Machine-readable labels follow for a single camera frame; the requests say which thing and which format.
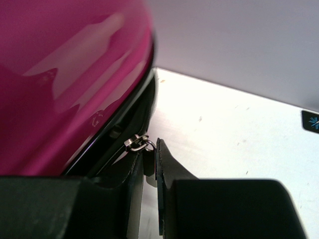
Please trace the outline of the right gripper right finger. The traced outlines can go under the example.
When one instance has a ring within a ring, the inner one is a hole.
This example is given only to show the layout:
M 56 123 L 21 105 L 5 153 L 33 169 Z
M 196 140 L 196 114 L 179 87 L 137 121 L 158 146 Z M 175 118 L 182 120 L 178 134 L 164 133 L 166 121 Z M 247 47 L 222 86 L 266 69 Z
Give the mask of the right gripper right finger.
M 264 179 L 199 179 L 156 149 L 159 234 L 165 239 L 304 239 L 284 186 Z

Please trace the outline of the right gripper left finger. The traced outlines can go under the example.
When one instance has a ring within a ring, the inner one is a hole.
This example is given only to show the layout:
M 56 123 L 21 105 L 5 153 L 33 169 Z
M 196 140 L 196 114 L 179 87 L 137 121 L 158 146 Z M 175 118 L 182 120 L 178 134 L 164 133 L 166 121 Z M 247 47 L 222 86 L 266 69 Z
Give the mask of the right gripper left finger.
M 143 158 L 128 153 L 99 177 L 0 179 L 3 239 L 136 239 Z

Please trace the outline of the pink hard-shell suitcase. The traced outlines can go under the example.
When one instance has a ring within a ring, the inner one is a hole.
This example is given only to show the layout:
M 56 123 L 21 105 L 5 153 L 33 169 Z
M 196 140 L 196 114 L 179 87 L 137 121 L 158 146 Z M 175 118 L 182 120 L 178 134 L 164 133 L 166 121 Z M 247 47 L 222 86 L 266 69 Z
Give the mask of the pink hard-shell suitcase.
M 0 3 L 0 173 L 85 175 L 151 75 L 144 0 Z

